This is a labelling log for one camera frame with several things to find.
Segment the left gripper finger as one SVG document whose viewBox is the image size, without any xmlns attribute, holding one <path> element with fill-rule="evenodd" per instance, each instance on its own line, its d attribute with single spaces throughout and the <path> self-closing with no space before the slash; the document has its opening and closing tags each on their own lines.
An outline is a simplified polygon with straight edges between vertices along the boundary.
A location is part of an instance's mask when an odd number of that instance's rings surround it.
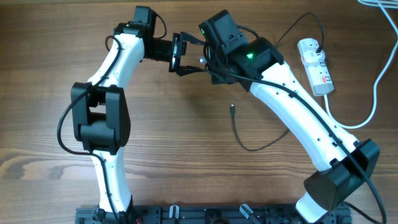
<svg viewBox="0 0 398 224">
<path fill-rule="evenodd" d="M 191 73 L 198 73 L 198 72 L 204 72 L 205 70 L 200 67 L 194 67 L 194 66 L 180 66 L 177 72 L 177 75 L 182 77 L 185 75 L 189 75 Z"/>
<path fill-rule="evenodd" d="M 182 36 L 182 40 L 189 42 L 191 44 L 196 44 L 196 45 L 204 45 L 205 42 L 197 39 L 196 37 L 194 37 L 193 35 L 187 33 L 187 32 L 181 32 L 180 35 Z"/>
</svg>

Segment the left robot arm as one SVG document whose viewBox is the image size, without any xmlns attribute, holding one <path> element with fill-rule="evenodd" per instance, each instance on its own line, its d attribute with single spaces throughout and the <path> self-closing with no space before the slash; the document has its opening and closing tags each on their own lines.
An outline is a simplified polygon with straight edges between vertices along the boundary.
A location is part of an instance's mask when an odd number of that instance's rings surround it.
<svg viewBox="0 0 398 224">
<path fill-rule="evenodd" d="M 131 131 L 131 120 L 124 91 L 139 63 L 148 58 L 169 63 L 178 75 L 199 72 L 199 68 L 180 66 L 187 43 L 204 42 L 186 33 L 174 33 L 172 40 L 155 37 L 160 16 L 145 6 L 137 6 L 134 18 L 114 28 L 109 52 L 98 71 L 86 82 L 71 89 L 73 131 L 83 145 L 84 154 L 94 163 L 100 201 L 91 223 L 140 223 L 126 181 L 124 147 Z"/>
</svg>

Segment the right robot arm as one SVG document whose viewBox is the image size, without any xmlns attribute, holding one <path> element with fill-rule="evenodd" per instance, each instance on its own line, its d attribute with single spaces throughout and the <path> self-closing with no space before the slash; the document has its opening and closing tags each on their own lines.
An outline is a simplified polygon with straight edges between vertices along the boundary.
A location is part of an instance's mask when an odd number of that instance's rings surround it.
<svg viewBox="0 0 398 224">
<path fill-rule="evenodd" d="M 380 153 L 376 143 L 360 142 L 334 123 L 267 39 L 249 42 L 226 10 L 199 28 L 213 82 L 240 83 L 282 120 L 310 156 L 316 171 L 305 180 L 305 194 L 295 205 L 307 223 L 318 223 L 362 184 L 371 183 Z"/>
</svg>

